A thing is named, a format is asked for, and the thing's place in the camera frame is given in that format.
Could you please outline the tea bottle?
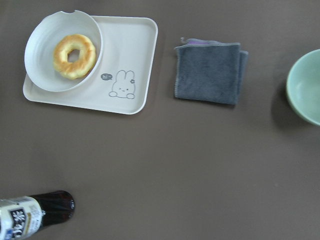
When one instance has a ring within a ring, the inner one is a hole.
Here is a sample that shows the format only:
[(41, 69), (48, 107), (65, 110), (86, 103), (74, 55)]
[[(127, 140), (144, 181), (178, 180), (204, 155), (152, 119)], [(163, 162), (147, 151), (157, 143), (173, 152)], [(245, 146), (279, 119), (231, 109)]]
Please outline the tea bottle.
[(0, 238), (24, 240), (52, 225), (68, 221), (75, 200), (64, 190), (0, 200)]

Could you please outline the cream rabbit serving tray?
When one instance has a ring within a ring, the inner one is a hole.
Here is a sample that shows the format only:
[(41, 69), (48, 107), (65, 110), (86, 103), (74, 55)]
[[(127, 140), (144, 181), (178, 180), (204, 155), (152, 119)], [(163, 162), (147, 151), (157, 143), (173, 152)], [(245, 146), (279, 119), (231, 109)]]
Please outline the cream rabbit serving tray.
[(51, 92), (26, 73), (23, 94), (33, 102), (133, 115), (146, 103), (158, 26), (150, 18), (92, 16), (102, 32), (99, 65), (82, 85)]

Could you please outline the folded grey cloth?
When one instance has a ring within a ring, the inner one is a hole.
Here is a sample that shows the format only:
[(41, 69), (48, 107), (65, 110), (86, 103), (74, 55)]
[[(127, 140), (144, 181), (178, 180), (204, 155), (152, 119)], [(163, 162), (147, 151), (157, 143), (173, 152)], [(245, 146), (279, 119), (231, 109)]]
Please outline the folded grey cloth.
[(238, 42), (187, 39), (177, 53), (174, 96), (236, 105), (249, 53)]

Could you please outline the white round plate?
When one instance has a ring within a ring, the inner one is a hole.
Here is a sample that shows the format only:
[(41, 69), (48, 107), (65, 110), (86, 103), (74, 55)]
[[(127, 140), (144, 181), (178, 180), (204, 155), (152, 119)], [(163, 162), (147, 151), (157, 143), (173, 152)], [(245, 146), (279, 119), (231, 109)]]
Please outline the white round plate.
[[(75, 80), (63, 77), (54, 69), (54, 49), (68, 35), (82, 34), (88, 37), (96, 49), (96, 63), (84, 77)], [(72, 13), (58, 11), (45, 17), (30, 35), (24, 52), (24, 65), (30, 80), (40, 89), (64, 92), (84, 84), (98, 67), (104, 44), (102, 31), (94, 18), (75, 10)]]

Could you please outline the mint green bowl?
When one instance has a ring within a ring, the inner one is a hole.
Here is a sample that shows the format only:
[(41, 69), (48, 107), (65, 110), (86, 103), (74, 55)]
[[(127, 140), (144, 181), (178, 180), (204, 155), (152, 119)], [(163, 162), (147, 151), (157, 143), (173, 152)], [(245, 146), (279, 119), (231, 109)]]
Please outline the mint green bowl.
[(300, 57), (286, 79), (286, 97), (292, 110), (303, 120), (320, 125), (320, 50)]

